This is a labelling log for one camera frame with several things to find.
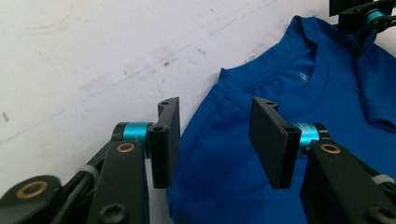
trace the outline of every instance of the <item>screw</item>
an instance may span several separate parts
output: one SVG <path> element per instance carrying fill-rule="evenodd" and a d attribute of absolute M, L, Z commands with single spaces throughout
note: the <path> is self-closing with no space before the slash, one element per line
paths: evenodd
<path fill-rule="evenodd" d="M 103 224 L 118 224 L 126 218 L 126 214 L 122 203 L 111 203 L 100 211 L 99 220 Z"/>

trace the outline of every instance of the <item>white table surface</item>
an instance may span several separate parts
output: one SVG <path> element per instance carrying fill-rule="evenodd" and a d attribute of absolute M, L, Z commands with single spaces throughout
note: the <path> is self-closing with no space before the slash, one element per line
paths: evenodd
<path fill-rule="evenodd" d="M 155 122 L 161 100 L 180 97 L 183 131 L 221 67 L 258 57 L 294 15 L 336 23 L 328 5 L 0 1 L 0 195 L 35 175 L 66 183 L 118 122 Z M 388 29 L 377 44 L 396 55 L 394 36 L 396 28 Z M 148 184 L 151 223 L 172 223 L 150 170 Z"/>

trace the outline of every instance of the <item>screw hole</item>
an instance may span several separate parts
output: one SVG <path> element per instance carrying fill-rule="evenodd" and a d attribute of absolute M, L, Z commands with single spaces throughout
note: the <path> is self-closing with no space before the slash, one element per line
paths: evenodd
<path fill-rule="evenodd" d="M 294 133 L 296 132 L 295 128 L 287 128 L 286 131 L 288 131 L 289 133 Z"/>
<path fill-rule="evenodd" d="M 155 132 L 160 132 L 163 130 L 163 127 L 154 127 Z"/>

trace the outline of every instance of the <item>blue t-shirt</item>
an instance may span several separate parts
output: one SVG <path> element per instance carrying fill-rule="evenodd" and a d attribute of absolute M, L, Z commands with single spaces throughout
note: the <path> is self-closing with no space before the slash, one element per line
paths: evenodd
<path fill-rule="evenodd" d="M 305 223 L 299 193 L 272 190 L 248 139 L 252 96 L 276 102 L 288 122 L 320 122 L 332 140 L 396 177 L 396 60 L 374 35 L 341 35 L 295 17 L 262 56 L 222 69 L 183 133 L 168 202 L 175 223 Z"/>

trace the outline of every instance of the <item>blue ring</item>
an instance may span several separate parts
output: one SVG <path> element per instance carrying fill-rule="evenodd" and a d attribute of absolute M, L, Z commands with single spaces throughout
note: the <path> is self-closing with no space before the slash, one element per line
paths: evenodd
<path fill-rule="evenodd" d="M 297 127 L 301 130 L 301 138 L 300 138 L 300 151 L 311 144 L 312 140 L 319 140 L 318 129 L 314 124 L 311 123 L 292 123 L 294 127 Z"/>
<path fill-rule="evenodd" d="M 149 123 L 147 122 L 133 122 L 127 123 L 123 132 L 123 140 L 137 141 L 142 145 L 143 151 L 146 155 L 146 133 Z"/>
<path fill-rule="evenodd" d="M 371 12 L 370 14 L 368 14 L 367 15 L 367 17 L 366 17 L 366 24 L 367 25 L 370 25 L 370 23 L 372 22 L 372 21 L 374 21 L 375 19 L 377 19 L 377 18 L 380 18 L 380 17 L 384 17 L 384 16 L 387 16 L 386 14 L 384 14 L 382 11 L 374 11 L 374 12 Z"/>

